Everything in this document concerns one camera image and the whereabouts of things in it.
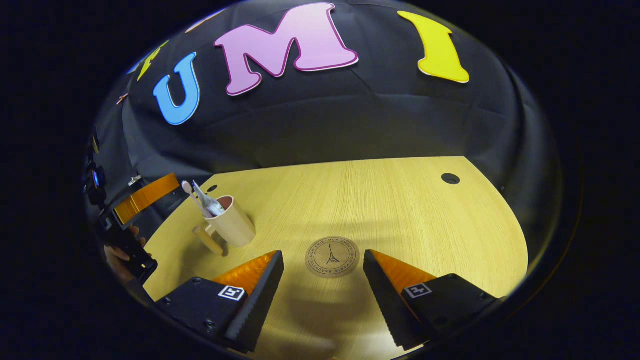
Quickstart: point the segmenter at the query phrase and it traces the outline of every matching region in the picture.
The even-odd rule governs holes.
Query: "yellow letter i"
[[[469,82],[469,73],[460,65],[458,53],[449,37],[449,28],[414,13],[398,12],[398,15],[411,21],[422,39],[424,58],[418,61],[420,71],[458,83]]]

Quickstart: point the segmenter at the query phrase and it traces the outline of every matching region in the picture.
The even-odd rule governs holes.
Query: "letter m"
[[[227,60],[227,94],[240,95],[262,81],[262,76],[249,68],[247,57],[272,76],[282,76],[294,40],[300,51],[294,66],[300,71],[336,69],[358,62],[358,54],[347,49],[333,25],[330,12],[334,8],[330,3],[298,6],[284,14],[273,34],[243,25],[217,39],[215,45],[222,46]]]

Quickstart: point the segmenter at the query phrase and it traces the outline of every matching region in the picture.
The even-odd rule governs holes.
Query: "wooden table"
[[[442,180],[455,174],[460,183]],[[317,163],[218,174],[201,186],[233,195],[256,229],[253,242],[214,255],[191,230],[206,225],[188,199],[151,237],[158,260],[145,284],[158,300],[194,276],[212,279],[272,250],[285,271],[253,359],[391,359],[396,347],[362,270],[373,249],[435,276],[456,273],[502,297],[527,270],[527,245],[513,212],[464,157]],[[360,249],[355,271],[315,276],[305,253],[342,236]]]

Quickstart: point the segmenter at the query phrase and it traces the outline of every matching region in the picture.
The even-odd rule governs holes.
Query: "eiffel tower logo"
[[[339,263],[340,260],[336,259],[335,256],[333,256],[333,251],[331,250],[331,244],[329,244],[329,260],[326,261],[326,263]]]

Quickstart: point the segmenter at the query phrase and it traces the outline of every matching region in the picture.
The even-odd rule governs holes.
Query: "finger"
[[[133,279],[133,274],[117,257],[107,256],[107,264],[109,264],[111,270],[118,276],[118,278],[122,282],[129,282],[131,279]]]
[[[113,252],[113,247],[110,247],[109,245],[104,246],[104,253],[110,256],[115,256],[115,253]]]
[[[137,236],[138,234],[140,234],[140,228],[137,226],[129,226],[129,230],[131,230],[133,236]]]
[[[122,259],[124,261],[131,260],[129,255],[126,252],[124,252],[122,249],[118,247],[110,247],[109,249],[111,249],[111,253],[115,255],[117,258]]]

